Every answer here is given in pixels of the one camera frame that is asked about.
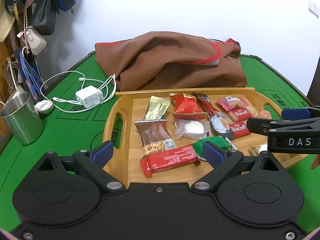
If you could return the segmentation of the person right hand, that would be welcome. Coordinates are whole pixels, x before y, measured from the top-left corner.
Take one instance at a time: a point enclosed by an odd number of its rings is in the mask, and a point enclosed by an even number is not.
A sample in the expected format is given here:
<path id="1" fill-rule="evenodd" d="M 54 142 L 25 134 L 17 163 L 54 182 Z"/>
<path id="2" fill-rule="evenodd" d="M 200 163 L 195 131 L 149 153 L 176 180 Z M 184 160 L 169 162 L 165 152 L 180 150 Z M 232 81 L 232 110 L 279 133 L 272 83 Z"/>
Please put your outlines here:
<path id="1" fill-rule="evenodd" d="M 312 165 L 311 165 L 311 169 L 314 170 L 316 169 L 317 167 L 319 167 L 320 165 L 320 155 L 316 155 L 313 162 L 312 162 Z"/>

